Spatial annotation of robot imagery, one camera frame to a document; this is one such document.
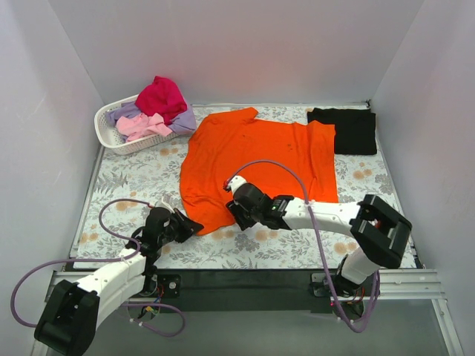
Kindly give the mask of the orange t shirt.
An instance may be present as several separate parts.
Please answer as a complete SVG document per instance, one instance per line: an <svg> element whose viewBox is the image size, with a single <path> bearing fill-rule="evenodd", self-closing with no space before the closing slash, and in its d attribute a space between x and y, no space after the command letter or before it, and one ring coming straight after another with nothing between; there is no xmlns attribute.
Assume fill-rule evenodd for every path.
<svg viewBox="0 0 475 356"><path fill-rule="evenodd" d="M181 166L186 214L203 225L202 235L234 224L223 184L236 170L271 197L308 194L338 202L334 137L333 125L263 120L254 108L208 115L191 136Z"/></svg>

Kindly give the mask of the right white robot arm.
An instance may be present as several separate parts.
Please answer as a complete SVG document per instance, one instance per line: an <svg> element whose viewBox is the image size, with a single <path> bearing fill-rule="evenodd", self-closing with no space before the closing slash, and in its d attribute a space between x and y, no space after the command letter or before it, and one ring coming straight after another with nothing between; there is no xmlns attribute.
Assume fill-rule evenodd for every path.
<svg viewBox="0 0 475 356"><path fill-rule="evenodd" d="M339 296L356 293L380 268L399 268L413 228L406 217L372 194L360 202L305 202L287 195L269 197L242 177L224 189L232 193L226 207L243 230L259 223L272 230L313 229L354 238L357 249L332 276Z"/></svg>

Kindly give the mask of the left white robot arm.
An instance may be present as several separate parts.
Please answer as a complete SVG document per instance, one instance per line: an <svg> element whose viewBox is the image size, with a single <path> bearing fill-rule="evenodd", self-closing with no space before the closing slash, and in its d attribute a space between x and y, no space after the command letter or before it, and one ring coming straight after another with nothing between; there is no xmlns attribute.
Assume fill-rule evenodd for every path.
<svg viewBox="0 0 475 356"><path fill-rule="evenodd" d="M164 245L184 243L203 228L176 208L152 208L116 262L75 282L62 280L55 285L35 339L63 355L83 355L99 325L129 298L139 294L161 302L178 297L180 277L160 275L155 263Z"/></svg>

